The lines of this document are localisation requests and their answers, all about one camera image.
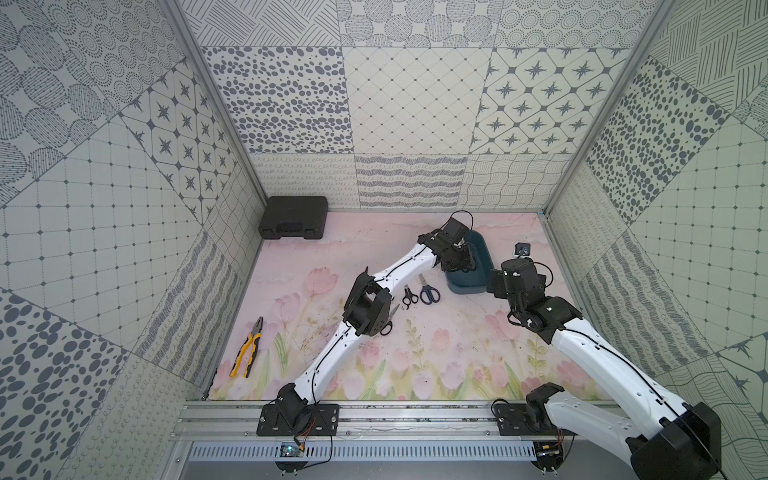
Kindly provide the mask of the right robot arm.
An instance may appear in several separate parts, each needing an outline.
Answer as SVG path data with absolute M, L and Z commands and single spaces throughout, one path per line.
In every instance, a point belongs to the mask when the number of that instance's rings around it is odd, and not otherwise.
M 539 336 L 584 370 L 620 416 L 583 404 L 548 382 L 526 396 L 533 430 L 561 429 L 624 461 L 640 479 L 709 479 L 722 470 L 722 423 L 700 402 L 666 389 L 618 353 L 570 302 L 546 294 L 535 261 L 517 257 L 490 272 L 487 291 L 508 302 L 508 322 Z

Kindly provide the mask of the black-handled scissors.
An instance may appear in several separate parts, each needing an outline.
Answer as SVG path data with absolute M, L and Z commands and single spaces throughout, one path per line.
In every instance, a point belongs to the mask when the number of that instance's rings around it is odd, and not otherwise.
M 396 305 L 391 310 L 391 312 L 389 313 L 387 322 L 384 324 L 384 326 L 380 330 L 380 335 L 381 336 L 388 336 L 391 333 L 391 331 L 393 329 L 393 318 L 394 318 L 395 314 L 398 312 L 399 308 L 400 308 L 400 306 Z

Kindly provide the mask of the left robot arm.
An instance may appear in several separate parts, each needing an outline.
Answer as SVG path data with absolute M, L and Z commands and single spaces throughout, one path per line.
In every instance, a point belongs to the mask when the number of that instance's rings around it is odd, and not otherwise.
M 344 303 L 341 321 L 326 346 L 294 381 L 278 391 L 272 405 L 294 432 L 310 420 L 322 394 L 345 359 L 358 345 L 389 324 L 395 294 L 418 275 L 438 266 L 445 272 L 472 265 L 465 236 L 471 227 L 450 217 L 441 227 L 420 235 L 402 258 L 384 270 L 360 273 Z

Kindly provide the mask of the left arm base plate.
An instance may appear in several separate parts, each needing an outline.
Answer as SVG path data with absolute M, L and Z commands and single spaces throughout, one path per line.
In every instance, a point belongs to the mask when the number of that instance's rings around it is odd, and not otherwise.
M 338 429 L 339 404 L 319 403 L 303 407 L 295 416 L 283 414 L 274 403 L 261 409 L 256 435 L 278 436 L 335 436 Z

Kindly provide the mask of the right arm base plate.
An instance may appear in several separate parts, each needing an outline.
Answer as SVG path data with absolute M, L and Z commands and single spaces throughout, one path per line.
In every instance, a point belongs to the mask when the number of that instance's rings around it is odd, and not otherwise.
M 571 436 L 573 432 L 558 429 L 548 420 L 535 420 L 524 404 L 497 399 L 491 404 L 500 436 Z

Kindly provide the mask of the blue-handled scissors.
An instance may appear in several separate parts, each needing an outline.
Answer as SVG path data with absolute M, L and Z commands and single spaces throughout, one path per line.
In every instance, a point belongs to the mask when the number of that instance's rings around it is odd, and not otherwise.
M 425 305 L 433 305 L 441 300 L 440 292 L 429 284 L 423 274 L 418 276 L 421 283 L 421 291 L 419 294 L 420 301 Z

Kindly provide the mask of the thin black hair scissors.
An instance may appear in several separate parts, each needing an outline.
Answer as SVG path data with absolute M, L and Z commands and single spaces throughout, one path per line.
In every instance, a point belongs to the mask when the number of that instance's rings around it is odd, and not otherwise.
M 412 305 L 418 304 L 420 301 L 420 297 L 415 294 L 408 285 L 404 287 L 404 293 L 402 298 L 402 304 L 405 306 L 405 309 L 408 310 L 411 308 Z

